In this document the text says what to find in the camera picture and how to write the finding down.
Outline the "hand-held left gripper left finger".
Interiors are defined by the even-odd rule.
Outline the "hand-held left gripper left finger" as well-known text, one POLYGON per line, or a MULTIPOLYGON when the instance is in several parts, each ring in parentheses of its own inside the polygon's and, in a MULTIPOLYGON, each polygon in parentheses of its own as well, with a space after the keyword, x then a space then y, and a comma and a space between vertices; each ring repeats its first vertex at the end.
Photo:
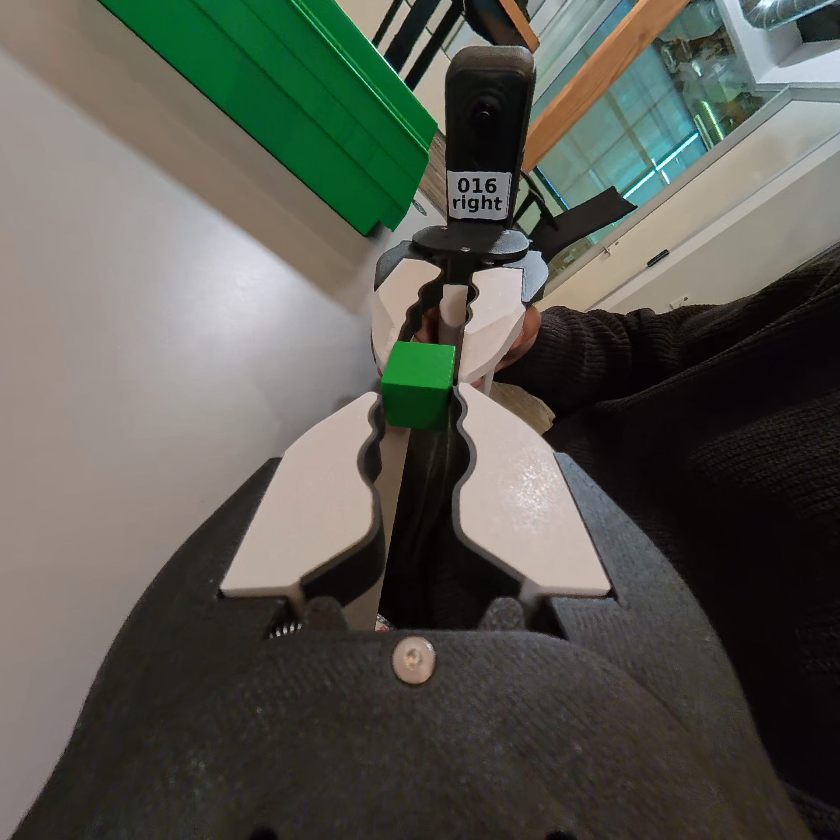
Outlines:
POLYGON ((375 624, 385 570, 385 413, 366 392, 281 457, 220 584, 226 598, 282 597, 295 616, 330 596, 375 624))

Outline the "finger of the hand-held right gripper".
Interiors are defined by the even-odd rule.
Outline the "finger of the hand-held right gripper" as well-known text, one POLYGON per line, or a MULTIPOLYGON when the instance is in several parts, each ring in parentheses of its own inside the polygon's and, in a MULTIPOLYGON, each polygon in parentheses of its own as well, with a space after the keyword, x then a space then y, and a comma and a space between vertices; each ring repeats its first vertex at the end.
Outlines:
POLYGON ((396 342, 421 300, 422 290, 438 279, 438 267, 419 259, 401 259, 374 290, 371 346, 377 369, 383 370, 396 342))
POLYGON ((475 296, 467 306, 459 383, 469 385, 492 375, 519 336, 526 314, 522 279, 522 269, 482 269, 472 275, 475 296))

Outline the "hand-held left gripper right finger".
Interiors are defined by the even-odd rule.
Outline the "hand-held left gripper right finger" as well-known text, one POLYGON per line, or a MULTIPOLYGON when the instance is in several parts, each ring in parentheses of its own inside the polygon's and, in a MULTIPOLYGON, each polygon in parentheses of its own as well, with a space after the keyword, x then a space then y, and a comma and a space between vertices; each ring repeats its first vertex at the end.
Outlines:
POLYGON ((602 599, 610 579, 552 448, 470 384, 454 391, 468 450, 452 522, 469 574, 526 613, 553 596, 602 599))

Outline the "small green cube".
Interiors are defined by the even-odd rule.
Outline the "small green cube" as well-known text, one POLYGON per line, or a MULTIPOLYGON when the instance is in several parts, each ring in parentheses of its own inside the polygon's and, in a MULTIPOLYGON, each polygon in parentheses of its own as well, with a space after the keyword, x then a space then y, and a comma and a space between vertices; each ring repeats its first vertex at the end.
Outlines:
POLYGON ((381 379, 386 422, 392 427, 445 430, 455 360, 451 344, 397 341, 381 379))

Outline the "green plastic bin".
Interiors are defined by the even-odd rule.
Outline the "green plastic bin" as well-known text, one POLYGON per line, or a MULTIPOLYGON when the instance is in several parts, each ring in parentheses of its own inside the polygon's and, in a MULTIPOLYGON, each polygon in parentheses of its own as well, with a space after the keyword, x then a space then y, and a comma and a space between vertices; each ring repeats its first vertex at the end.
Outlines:
POLYGON ((333 1, 101 1, 362 235, 395 231, 434 118, 333 1))

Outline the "person's right forearm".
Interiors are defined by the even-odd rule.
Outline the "person's right forearm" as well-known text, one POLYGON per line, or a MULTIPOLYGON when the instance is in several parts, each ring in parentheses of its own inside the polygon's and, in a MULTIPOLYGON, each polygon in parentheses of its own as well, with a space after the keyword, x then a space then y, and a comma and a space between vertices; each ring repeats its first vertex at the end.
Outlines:
POLYGON ((838 251, 724 304, 656 313, 552 307, 500 382, 540 399, 557 419, 640 393, 765 335, 805 305, 838 303, 838 251))

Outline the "person's right hand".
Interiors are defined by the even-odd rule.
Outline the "person's right hand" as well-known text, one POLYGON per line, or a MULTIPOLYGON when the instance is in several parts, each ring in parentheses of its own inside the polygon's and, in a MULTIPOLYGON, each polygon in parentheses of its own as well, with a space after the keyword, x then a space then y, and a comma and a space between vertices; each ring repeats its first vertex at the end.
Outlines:
POLYGON ((536 306, 528 306, 524 313, 522 326, 518 336, 511 342, 508 351, 497 363, 494 373, 498 374, 519 362, 526 355, 539 335, 541 326, 541 312, 536 306))

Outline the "wooden beam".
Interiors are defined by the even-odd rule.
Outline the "wooden beam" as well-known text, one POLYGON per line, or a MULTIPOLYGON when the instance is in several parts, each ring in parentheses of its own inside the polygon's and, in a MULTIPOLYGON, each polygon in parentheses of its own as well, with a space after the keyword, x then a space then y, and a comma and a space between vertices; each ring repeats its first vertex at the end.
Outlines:
POLYGON ((639 1, 528 131, 521 172, 531 172, 673 21, 685 1, 639 1))

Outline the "black office chair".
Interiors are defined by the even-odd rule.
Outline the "black office chair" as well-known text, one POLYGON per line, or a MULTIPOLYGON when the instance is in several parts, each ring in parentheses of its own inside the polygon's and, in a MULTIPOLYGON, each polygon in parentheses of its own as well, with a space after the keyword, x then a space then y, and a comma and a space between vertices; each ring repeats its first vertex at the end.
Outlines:
POLYGON ((583 204, 552 215, 539 190, 534 185, 528 188, 527 197, 513 216, 513 227, 524 232, 522 216, 535 206, 539 220, 527 237, 531 250, 540 252, 546 262, 560 252, 587 238, 596 231, 623 219, 637 209, 615 187, 609 187, 583 204))

